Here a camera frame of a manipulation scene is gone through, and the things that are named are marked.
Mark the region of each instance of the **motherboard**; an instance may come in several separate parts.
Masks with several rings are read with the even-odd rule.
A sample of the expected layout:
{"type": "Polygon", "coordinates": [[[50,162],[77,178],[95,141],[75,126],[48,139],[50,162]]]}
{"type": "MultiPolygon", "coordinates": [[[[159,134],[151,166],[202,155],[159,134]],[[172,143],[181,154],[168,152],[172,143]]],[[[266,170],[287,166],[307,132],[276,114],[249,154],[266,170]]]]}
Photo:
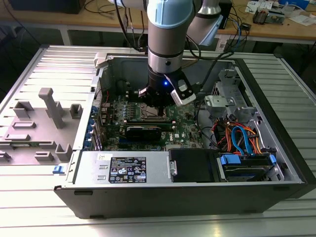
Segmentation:
{"type": "Polygon", "coordinates": [[[166,107],[160,116],[156,108],[118,96],[102,104],[100,117],[104,151],[168,151],[203,146],[193,103],[166,107]]]}

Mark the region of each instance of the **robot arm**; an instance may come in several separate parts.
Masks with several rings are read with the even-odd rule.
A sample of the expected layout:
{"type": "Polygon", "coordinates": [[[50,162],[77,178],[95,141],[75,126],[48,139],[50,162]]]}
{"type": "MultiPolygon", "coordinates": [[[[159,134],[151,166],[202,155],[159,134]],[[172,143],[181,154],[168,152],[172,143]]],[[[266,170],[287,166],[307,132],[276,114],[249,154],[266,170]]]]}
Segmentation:
{"type": "Polygon", "coordinates": [[[210,45],[222,21],[219,0],[109,0],[122,7],[147,9],[148,84],[139,96],[152,107],[194,101],[193,86],[181,70],[188,34],[210,45]]]}

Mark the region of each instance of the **warning label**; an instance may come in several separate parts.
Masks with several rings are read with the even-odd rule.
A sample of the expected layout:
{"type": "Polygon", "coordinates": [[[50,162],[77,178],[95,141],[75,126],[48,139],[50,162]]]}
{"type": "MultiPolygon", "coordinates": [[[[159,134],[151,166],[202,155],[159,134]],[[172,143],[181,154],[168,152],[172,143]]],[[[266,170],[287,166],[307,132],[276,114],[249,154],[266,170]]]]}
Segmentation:
{"type": "Polygon", "coordinates": [[[112,157],[109,182],[146,183],[146,157],[112,157]]]}

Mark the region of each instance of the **electronic circuit board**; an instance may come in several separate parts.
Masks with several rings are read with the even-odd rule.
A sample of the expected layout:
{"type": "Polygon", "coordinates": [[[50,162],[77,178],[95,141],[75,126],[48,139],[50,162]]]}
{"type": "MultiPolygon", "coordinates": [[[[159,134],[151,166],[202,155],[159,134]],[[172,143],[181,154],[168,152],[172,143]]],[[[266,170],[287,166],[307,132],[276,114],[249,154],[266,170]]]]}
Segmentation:
{"type": "Polygon", "coordinates": [[[170,106],[159,116],[155,108],[141,102],[128,102],[120,96],[102,108],[104,151],[167,151],[171,148],[202,148],[202,138],[195,125],[194,104],[170,106]],[[128,127],[158,127],[161,137],[155,141],[130,141],[128,127]]]}

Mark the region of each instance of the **blue cable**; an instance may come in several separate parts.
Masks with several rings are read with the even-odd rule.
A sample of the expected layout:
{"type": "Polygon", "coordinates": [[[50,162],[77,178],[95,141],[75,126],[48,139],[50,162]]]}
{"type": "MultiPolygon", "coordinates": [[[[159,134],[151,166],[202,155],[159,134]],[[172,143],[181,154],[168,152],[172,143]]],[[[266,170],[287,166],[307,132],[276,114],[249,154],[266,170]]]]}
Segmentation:
{"type": "Polygon", "coordinates": [[[234,20],[234,19],[231,19],[236,25],[237,25],[237,27],[238,27],[238,32],[239,32],[239,37],[238,37],[238,39],[237,39],[237,43],[236,43],[236,46],[234,47],[234,49],[233,49],[233,52],[235,52],[236,51],[236,49],[238,48],[238,46],[239,46],[239,43],[240,43],[240,38],[241,38],[241,30],[240,30],[240,25],[238,24],[238,22],[236,21],[236,20],[234,20]]]}
{"type": "Polygon", "coordinates": [[[251,146],[250,146],[250,144],[249,144],[249,142],[248,142],[248,135],[247,135],[247,132],[245,131],[245,129],[243,129],[243,128],[240,127],[240,126],[236,126],[236,127],[234,127],[233,130],[232,130],[232,142],[233,142],[234,147],[236,147],[236,149],[239,150],[242,155],[244,155],[244,152],[243,152],[242,148],[240,148],[240,147],[237,145],[236,141],[235,141],[235,131],[236,131],[237,129],[240,129],[240,130],[242,131],[242,134],[243,134],[243,137],[244,137],[244,140],[245,140],[246,150],[247,150],[248,154],[253,155],[252,148],[251,148],[251,146]]]}

